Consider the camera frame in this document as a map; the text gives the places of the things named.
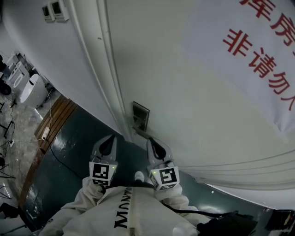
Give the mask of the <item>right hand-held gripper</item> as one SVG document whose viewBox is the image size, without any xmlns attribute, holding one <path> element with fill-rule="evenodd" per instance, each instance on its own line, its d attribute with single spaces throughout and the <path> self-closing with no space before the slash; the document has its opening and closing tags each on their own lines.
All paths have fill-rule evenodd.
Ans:
<svg viewBox="0 0 295 236">
<path fill-rule="evenodd" d="M 179 184 L 179 169 L 171 161 L 172 152 L 165 143 L 150 137 L 147 140 L 147 157 L 150 164 L 155 164 L 158 160 L 163 162 L 168 160 L 162 164 L 147 167 L 148 176 L 155 190 L 172 189 Z"/>
</svg>

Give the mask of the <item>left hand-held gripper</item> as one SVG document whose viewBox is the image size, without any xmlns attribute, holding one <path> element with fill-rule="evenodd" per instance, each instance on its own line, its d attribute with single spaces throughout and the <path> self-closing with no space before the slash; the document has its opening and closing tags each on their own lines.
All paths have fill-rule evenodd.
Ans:
<svg viewBox="0 0 295 236">
<path fill-rule="evenodd" d="M 108 135 L 95 143 L 89 162 L 89 176 L 94 185 L 110 186 L 116 173 L 117 138 Z"/>
</svg>

